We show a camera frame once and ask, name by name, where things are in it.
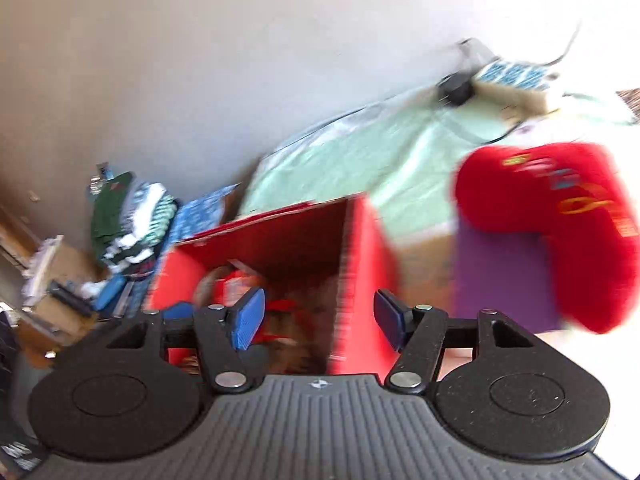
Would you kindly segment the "purple tissue pack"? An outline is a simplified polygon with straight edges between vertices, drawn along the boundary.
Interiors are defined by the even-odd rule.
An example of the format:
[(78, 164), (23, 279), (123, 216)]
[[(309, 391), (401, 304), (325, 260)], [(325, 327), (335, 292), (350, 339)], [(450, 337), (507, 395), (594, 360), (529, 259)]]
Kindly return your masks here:
[(451, 311), (474, 318), (482, 309), (500, 311), (535, 334), (562, 327), (538, 235), (485, 233), (459, 221)]

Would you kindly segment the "red plush toy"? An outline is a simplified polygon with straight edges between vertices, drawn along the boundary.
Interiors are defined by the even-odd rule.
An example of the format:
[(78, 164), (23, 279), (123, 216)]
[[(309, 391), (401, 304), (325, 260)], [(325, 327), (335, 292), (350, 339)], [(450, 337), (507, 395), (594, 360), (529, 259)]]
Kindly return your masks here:
[(454, 200), (474, 229), (542, 238), (566, 318), (604, 334), (631, 315), (639, 295), (639, 222), (602, 145), (478, 148), (457, 172)]

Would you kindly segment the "red cardboard box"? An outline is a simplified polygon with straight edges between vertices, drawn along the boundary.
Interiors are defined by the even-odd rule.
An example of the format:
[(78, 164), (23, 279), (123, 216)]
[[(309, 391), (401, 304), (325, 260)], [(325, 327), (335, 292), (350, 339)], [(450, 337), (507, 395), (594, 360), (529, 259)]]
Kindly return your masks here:
[(172, 244), (143, 307), (160, 311), (189, 301), (208, 272), (232, 260), (269, 286), (336, 278), (334, 320), (325, 331), (326, 370), (378, 377), (390, 371), (397, 354), (375, 322), (373, 297), (379, 289), (396, 292), (398, 265), (366, 196), (253, 214)]

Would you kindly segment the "blue floral towel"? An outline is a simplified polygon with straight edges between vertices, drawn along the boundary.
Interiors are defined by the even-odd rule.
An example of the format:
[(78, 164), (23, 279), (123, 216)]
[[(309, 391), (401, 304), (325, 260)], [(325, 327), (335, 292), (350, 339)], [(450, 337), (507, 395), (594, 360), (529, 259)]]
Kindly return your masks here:
[(238, 184), (218, 188), (214, 192), (202, 195), (190, 202), (179, 203), (174, 218), (163, 239), (153, 249), (153, 255), (144, 263), (138, 264), (127, 274), (129, 295), (124, 311), (125, 318), (132, 318), (141, 309), (148, 293), (154, 274), (173, 244), (194, 237), (196, 234), (209, 231), (220, 226), (235, 215), (235, 194), (240, 189)]

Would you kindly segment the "pile of folded clothes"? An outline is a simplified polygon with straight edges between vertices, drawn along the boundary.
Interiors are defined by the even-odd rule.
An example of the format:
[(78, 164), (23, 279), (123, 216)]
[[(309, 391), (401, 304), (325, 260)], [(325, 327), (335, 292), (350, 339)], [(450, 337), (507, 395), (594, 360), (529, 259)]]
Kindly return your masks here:
[(160, 182), (107, 164), (88, 188), (92, 199), (90, 243), (98, 263), (113, 274), (142, 273), (155, 262), (179, 203)]

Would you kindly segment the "cardboard boxes stack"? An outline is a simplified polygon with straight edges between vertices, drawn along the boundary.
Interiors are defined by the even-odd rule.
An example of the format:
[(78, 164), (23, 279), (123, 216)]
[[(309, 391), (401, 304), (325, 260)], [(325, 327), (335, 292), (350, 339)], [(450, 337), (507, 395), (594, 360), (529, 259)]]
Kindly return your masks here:
[(56, 298), (51, 287), (72, 289), (100, 278), (90, 256), (64, 236), (40, 238), (8, 208), (1, 208), (1, 310), (35, 366), (45, 367), (98, 320), (93, 310)]

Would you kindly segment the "light green bed sheet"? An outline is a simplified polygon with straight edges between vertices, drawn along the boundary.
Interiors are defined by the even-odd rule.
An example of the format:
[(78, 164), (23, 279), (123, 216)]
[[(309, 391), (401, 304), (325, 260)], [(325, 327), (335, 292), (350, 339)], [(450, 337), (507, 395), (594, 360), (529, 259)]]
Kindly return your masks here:
[(394, 96), (312, 127), (266, 155), (240, 214), (364, 194), (393, 240), (446, 226), (456, 220), (451, 185), (460, 162), (537, 120), (483, 98), (450, 106), (435, 88)]

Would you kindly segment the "black power adapter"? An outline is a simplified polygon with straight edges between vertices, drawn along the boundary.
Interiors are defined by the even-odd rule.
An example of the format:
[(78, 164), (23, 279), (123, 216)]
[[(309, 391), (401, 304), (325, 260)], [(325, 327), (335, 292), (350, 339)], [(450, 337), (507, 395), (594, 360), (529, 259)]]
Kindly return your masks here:
[(437, 85), (437, 97), (439, 102), (449, 106), (461, 106), (475, 96), (472, 83), (472, 74), (457, 72), (450, 74)]

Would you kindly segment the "white blue power strip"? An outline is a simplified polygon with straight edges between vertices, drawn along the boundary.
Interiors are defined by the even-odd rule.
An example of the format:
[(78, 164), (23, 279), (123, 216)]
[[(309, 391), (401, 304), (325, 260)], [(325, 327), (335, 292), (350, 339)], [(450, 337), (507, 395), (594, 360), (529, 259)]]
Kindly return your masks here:
[(503, 58), (485, 65), (472, 78), (479, 96), (534, 115), (545, 115), (561, 106), (564, 96), (560, 74), (547, 65), (509, 62)]

